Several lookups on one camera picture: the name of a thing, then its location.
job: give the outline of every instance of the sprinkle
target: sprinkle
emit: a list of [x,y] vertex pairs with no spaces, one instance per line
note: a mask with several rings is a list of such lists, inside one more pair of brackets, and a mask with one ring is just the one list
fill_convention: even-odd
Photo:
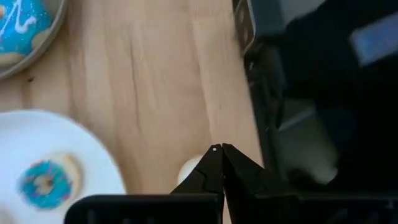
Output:
[[35,162],[35,163],[33,163],[33,164],[30,166],[30,168],[33,168],[33,167],[38,166],[38,165],[41,165],[41,164],[43,164],[43,163],[44,163],[44,161]]
[[48,174],[51,174],[51,173],[52,173],[52,165],[51,165],[51,164],[49,164],[49,169],[48,169],[47,173],[48,173]]
[[66,195],[62,196],[62,199],[63,199],[63,200],[68,200],[69,197],[70,197],[70,195],[66,194]]

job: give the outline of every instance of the black machine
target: black machine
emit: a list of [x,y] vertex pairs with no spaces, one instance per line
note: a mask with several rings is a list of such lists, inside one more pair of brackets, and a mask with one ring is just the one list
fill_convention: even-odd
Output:
[[234,146],[211,146],[170,195],[99,195],[75,203],[65,224],[397,223],[398,194],[308,193],[292,188]]
[[[398,223],[398,1],[326,0],[287,25],[279,0],[233,7],[265,169],[211,146],[170,195],[84,198],[65,224],[222,223],[224,195],[232,223]],[[280,170],[288,97],[314,100],[340,153],[322,189],[297,190]]]

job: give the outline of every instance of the donut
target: donut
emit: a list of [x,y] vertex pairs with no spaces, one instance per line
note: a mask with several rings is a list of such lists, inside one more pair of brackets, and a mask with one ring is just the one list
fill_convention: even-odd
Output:
[[41,0],[0,0],[0,66],[29,55],[48,36],[51,24]]
[[80,191],[80,168],[71,155],[53,154],[32,164],[19,179],[23,199],[39,210],[71,204]]

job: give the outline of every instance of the blue icing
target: blue icing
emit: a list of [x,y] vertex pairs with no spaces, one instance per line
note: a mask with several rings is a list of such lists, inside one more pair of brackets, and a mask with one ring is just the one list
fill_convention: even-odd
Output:
[[[37,193],[34,181],[41,175],[51,176],[53,189],[46,195]],[[20,180],[20,191],[26,200],[41,209],[54,209],[60,206],[72,192],[72,186],[62,166],[43,161],[29,168]]]
[[40,0],[0,0],[0,6],[5,7],[0,19],[0,54],[28,55],[33,38],[51,26],[43,4]]

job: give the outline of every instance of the wood grain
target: wood grain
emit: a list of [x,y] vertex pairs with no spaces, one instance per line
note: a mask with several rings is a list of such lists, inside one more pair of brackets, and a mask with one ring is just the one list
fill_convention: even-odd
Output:
[[21,108],[86,126],[132,194],[170,192],[215,143],[261,163],[230,0],[70,0],[48,52],[0,83],[0,111]]

